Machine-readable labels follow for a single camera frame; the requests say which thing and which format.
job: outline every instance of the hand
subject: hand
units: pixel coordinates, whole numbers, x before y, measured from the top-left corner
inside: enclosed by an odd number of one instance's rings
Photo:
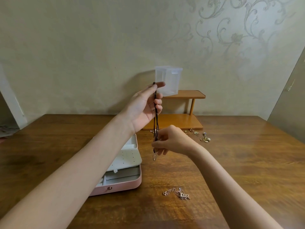
[[[158,131],[158,139],[158,141],[152,143],[152,147],[157,149],[158,155],[161,155],[162,153],[163,155],[166,155],[170,150],[188,156],[196,146],[200,146],[180,128],[174,125],[160,129]]]
[[[148,86],[146,89],[137,92],[129,104],[123,110],[132,122],[134,133],[140,131],[147,125],[156,115],[155,105],[158,114],[162,111],[162,97],[161,93],[157,93],[156,99],[154,92],[157,88],[165,86],[164,82],[157,82],[154,85]]]

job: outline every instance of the clear plastic box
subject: clear plastic box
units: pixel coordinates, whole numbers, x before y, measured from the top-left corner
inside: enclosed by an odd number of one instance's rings
[[[157,92],[162,93],[163,96],[172,96],[178,94],[179,81],[182,68],[173,66],[157,66],[156,82],[165,82],[165,86],[158,88]]]

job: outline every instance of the jewelry box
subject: jewelry box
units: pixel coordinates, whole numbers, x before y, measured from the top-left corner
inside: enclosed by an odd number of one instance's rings
[[[90,196],[137,188],[142,182],[142,158],[134,134],[119,151]]]

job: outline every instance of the forearm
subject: forearm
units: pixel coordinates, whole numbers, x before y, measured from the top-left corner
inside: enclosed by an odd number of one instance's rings
[[[282,229],[202,146],[189,156],[199,168],[230,228]]]
[[[57,169],[0,222],[1,228],[66,228],[132,136],[117,115],[83,149]]]

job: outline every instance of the table surface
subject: table surface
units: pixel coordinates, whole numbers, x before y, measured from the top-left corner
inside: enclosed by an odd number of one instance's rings
[[[205,99],[206,96],[198,90],[179,90],[177,95],[165,96],[164,99]]]
[[[0,218],[78,152],[112,118],[44,115],[0,144]],[[198,116],[200,142],[284,228],[305,227],[305,145],[253,116]],[[228,228],[197,167],[180,154],[154,162],[149,131],[137,133],[142,184],[86,200],[69,228]],[[191,200],[162,192],[182,187]]]

